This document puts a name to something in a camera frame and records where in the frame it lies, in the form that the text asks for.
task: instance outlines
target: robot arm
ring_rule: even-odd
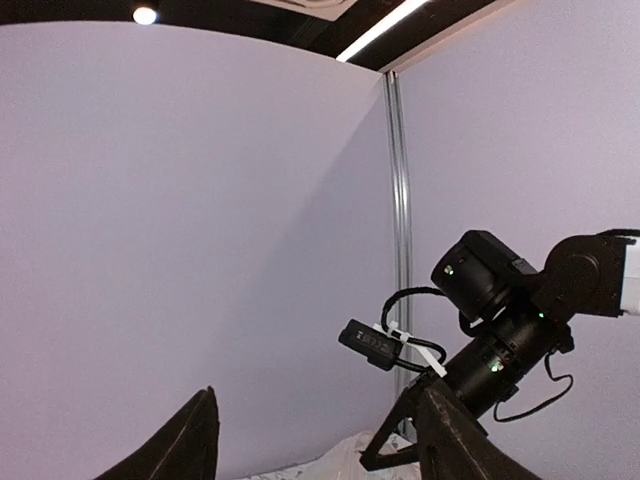
[[[425,368],[407,387],[363,452],[365,468],[419,459],[425,479],[536,479],[496,449],[476,419],[511,398],[517,383],[542,358],[548,361],[553,352],[573,350],[568,322],[575,314],[640,315],[636,237],[638,230],[610,230],[567,238],[537,272],[489,232],[465,233],[438,262],[431,279],[458,308],[460,326],[473,340],[445,365],[442,378]],[[356,348],[345,332],[342,343],[382,368],[369,346],[361,342]],[[385,350],[389,368],[400,352],[391,347]],[[378,455],[404,418],[417,427],[418,443],[395,456]]]

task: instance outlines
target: black ceiling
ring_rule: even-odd
[[[0,0],[0,25],[132,21],[136,0]],[[495,0],[431,0],[350,60],[379,70]],[[403,0],[358,0],[335,22],[248,0],[162,0],[160,23],[260,38],[336,57]]]

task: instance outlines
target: white fabric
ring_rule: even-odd
[[[417,464],[377,472],[367,472],[362,468],[360,452],[366,448],[372,436],[369,432],[360,433],[343,440],[314,462],[254,475],[244,480],[420,480]],[[409,443],[404,439],[393,435],[381,453],[393,453],[407,445]]]

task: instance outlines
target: cable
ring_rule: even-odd
[[[407,343],[413,343],[414,345],[427,347],[427,348],[430,348],[431,350],[438,352],[440,354],[440,358],[438,359],[438,362],[440,363],[444,363],[445,360],[447,359],[447,351],[437,343],[430,342],[429,340],[422,340],[421,338],[415,338],[415,337],[407,340]]]
[[[407,362],[406,360],[402,360],[401,358],[396,360],[396,366],[416,373],[424,373],[427,370],[427,367],[421,367],[420,365],[412,362]]]
[[[604,235],[607,237],[640,237],[640,230],[634,230],[631,228],[612,228],[611,230],[600,232],[598,235]]]
[[[387,316],[389,315],[389,312],[391,311],[393,306],[396,303],[398,303],[399,300],[405,297],[408,297],[410,295],[417,295],[417,294],[436,295],[438,297],[445,297],[444,293],[442,293],[437,288],[433,288],[433,287],[411,287],[411,288],[404,288],[402,290],[398,290],[396,293],[391,295],[386,302],[384,302],[384,305],[382,307],[382,314],[380,316],[380,326],[387,334],[389,333],[389,323],[387,322]],[[390,335],[393,338],[400,340],[401,335],[399,332],[394,331],[394,332],[391,332]],[[430,342],[429,340],[422,340],[420,338],[415,338],[415,337],[409,338],[407,340],[407,343],[411,343],[413,345],[419,345],[422,347],[427,347],[427,348],[430,348],[431,350],[438,352],[440,354],[440,358],[438,359],[439,363],[444,363],[444,361],[447,359],[447,351],[437,343]],[[428,367],[424,367],[416,363],[408,362],[402,359],[398,359],[396,361],[396,365],[401,368],[405,368],[407,370],[411,370],[412,372],[418,372],[418,373],[423,373],[428,368]]]
[[[382,315],[380,316],[380,325],[385,332],[389,331],[389,325],[387,323],[387,315],[393,308],[393,306],[401,299],[418,294],[426,294],[426,295],[436,295],[438,297],[445,297],[446,295],[442,293],[437,288],[432,287],[411,287],[411,288],[403,288],[402,290],[398,290],[396,293],[391,295],[384,305],[382,306]]]
[[[543,408],[548,407],[549,405],[551,405],[552,403],[560,400],[562,397],[564,397],[567,393],[569,393],[569,390],[571,390],[571,388],[573,387],[573,375],[571,374],[566,374],[566,375],[560,375],[558,377],[555,377],[553,375],[553,373],[551,373],[551,363],[550,363],[550,359],[551,359],[551,355],[553,355],[552,352],[549,352],[545,355],[544,357],[544,369],[547,371],[547,375],[549,376],[549,378],[553,381],[553,382],[559,382],[561,380],[564,380],[565,378],[569,379],[569,385],[567,386],[567,388],[565,388],[562,392],[560,392],[558,395],[556,395],[555,397],[551,397],[549,400],[545,400],[544,402],[542,402],[540,405],[538,405],[537,407],[533,407],[531,410],[527,410],[524,413],[519,413],[518,415],[513,415],[511,417],[505,417],[505,418],[498,418],[498,405],[500,405],[503,402],[498,402],[496,403],[496,405],[493,407],[493,419],[498,422],[498,423],[508,423],[508,422],[514,422],[516,420],[520,420],[522,418],[528,417],[529,415],[533,415],[534,413],[538,413],[540,410],[542,410]]]

